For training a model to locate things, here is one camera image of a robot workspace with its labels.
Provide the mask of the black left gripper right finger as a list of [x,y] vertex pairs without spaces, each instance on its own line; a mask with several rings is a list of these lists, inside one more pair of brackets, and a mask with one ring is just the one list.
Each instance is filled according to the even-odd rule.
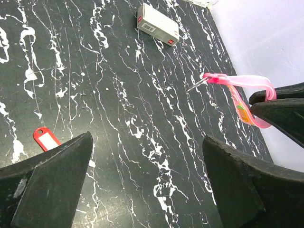
[[206,136],[204,162],[225,228],[302,228],[304,174]]

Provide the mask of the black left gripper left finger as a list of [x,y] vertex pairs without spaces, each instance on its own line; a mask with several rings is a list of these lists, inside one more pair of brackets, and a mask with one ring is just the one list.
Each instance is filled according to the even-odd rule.
[[93,150],[90,132],[0,170],[2,228],[70,228]]

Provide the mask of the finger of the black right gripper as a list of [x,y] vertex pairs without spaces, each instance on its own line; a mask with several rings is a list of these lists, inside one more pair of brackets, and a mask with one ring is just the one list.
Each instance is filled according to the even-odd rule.
[[[304,82],[278,87],[275,89],[277,99],[288,99],[288,98],[303,98],[304,97]],[[249,104],[264,102],[266,96],[266,90],[257,91],[253,93],[249,98]]]
[[286,98],[254,104],[250,111],[304,146],[304,99]]

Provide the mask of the red key tag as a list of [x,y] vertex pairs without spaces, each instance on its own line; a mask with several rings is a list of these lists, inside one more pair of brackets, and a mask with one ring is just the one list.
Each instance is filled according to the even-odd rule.
[[44,152],[61,145],[56,136],[46,127],[37,128],[33,133],[33,138]]

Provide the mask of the silver metal keyring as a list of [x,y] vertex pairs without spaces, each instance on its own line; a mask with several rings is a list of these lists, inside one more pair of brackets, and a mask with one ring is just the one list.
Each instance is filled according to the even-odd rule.
[[197,88],[198,86],[200,86],[201,84],[203,84],[204,82],[206,82],[209,78],[205,77],[203,79],[201,79],[200,81],[198,81],[197,83],[195,83],[194,85],[192,85],[189,89],[187,89],[185,92],[188,93],[191,90]]

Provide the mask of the white cardboard box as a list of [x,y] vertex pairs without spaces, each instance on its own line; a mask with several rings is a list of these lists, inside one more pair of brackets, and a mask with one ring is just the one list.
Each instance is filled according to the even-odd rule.
[[147,3],[138,8],[137,28],[171,47],[180,40],[178,23]]

